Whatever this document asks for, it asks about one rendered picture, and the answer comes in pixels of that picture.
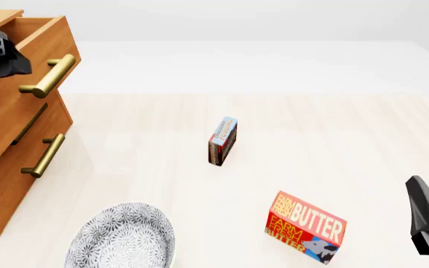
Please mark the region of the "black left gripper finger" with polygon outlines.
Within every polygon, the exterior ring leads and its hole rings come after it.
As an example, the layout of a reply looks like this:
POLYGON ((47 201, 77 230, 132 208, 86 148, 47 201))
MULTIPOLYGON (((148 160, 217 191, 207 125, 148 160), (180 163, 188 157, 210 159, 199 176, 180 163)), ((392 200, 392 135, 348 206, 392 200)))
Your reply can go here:
POLYGON ((4 56, 0 57, 0 78, 16 74, 32 74, 31 62, 17 51, 12 42, 4 42, 4 56))

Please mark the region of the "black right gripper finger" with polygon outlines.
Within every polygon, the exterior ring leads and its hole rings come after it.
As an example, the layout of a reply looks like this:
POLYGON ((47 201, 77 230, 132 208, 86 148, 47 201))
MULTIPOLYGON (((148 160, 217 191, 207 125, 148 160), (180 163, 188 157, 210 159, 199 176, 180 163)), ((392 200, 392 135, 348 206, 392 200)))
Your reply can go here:
POLYGON ((411 233, 429 232, 429 187, 420 176, 412 176, 405 185, 410 201, 411 233))

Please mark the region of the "wooden drawer with interior showing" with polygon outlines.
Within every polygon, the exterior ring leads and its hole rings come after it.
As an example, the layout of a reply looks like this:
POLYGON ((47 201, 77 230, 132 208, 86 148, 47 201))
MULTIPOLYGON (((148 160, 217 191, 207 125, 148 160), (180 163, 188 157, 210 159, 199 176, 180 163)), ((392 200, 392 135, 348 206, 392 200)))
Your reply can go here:
POLYGON ((16 49, 31 63, 28 75, 0 78, 0 156, 44 102, 72 73, 80 54, 66 17, 22 17, 0 22, 16 49))

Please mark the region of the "wooden drawer at cabinet base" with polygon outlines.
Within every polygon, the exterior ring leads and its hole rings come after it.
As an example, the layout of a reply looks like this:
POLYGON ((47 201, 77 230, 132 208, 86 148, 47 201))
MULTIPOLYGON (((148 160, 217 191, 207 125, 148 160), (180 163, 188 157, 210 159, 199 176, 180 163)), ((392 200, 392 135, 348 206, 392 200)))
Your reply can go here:
POLYGON ((64 134, 70 126, 64 108, 50 103, 23 138, 0 157, 0 235, 35 181, 20 170, 37 164, 48 147, 42 143, 44 138, 64 134))

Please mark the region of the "chocolate pudding box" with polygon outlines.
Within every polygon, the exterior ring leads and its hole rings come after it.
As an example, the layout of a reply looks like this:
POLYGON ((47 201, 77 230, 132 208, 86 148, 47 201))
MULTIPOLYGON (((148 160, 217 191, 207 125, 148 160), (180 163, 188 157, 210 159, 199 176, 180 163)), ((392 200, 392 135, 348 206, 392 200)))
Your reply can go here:
POLYGON ((237 138, 238 120, 224 117, 208 143, 208 162, 221 166, 237 138))

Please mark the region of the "red butter box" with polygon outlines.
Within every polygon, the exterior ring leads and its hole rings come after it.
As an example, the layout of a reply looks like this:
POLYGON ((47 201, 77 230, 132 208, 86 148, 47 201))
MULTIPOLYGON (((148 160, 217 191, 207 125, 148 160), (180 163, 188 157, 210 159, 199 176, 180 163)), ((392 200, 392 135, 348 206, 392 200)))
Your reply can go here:
POLYGON ((264 232, 326 265, 342 245, 346 225, 345 220, 280 191, 264 232))

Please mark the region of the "grey patterned bowl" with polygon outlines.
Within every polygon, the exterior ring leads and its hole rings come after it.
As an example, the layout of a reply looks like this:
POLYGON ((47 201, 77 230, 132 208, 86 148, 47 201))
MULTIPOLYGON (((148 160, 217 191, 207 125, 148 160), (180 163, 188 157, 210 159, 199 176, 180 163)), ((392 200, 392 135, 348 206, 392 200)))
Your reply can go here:
POLYGON ((167 216, 143 202, 104 209, 74 236, 63 268, 173 268, 175 233, 167 216))

